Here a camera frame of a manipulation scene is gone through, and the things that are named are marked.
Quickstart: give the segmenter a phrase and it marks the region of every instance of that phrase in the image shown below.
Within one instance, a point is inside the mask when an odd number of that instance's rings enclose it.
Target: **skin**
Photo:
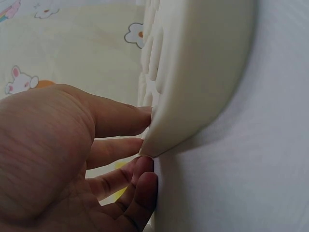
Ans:
[[[138,153],[151,109],[54,85],[0,101],[0,231],[141,232],[158,177],[151,158],[93,179],[87,169]],[[128,186],[115,203],[102,200]]]

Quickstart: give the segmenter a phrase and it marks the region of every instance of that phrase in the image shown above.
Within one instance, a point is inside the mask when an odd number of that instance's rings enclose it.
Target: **white surface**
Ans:
[[[155,160],[156,232],[309,231],[308,15],[306,0],[259,1],[232,102]]]
[[[218,116],[241,77],[253,22],[254,0],[146,1],[139,104],[157,109],[141,155],[162,154]]]

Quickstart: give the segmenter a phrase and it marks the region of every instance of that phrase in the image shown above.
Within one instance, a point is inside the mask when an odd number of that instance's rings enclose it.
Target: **cartoon animal print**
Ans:
[[[0,22],[13,18],[20,7],[21,0],[0,0]]]
[[[51,81],[39,81],[37,76],[27,75],[21,72],[18,66],[13,67],[12,76],[14,81],[6,85],[5,94],[16,94],[32,88],[42,88],[54,84]]]

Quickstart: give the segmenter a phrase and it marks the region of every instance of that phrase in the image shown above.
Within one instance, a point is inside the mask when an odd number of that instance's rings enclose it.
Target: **finger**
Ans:
[[[136,155],[143,143],[142,139],[109,139],[94,141],[91,146],[87,169],[94,169],[106,166],[119,159]]]
[[[138,181],[129,208],[116,222],[124,232],[141,232],[155,210],[158,193],[158,176],[144,173]]]
[[[115,192],[127,187],[132,179],[134,167],[139,157],[120,169],[110,173],[87,179],[92,193],[101,201]]]
[[[131,204],[135,188],[138,183],[139,178],[145,172],[154,171],[154,161],[149,157],[140,157],[134,167],[134,174],[132,176],[131,184],[127,187],[124,194],[115,202],[102,207],[102,212],[110,215],[115,220],[122,215],[129,205]]]
[[[67,85],[55,85],[54,88],[70,94],[90,112],[96,138],[138,135],[150,124],[150,107],[136,108]]]

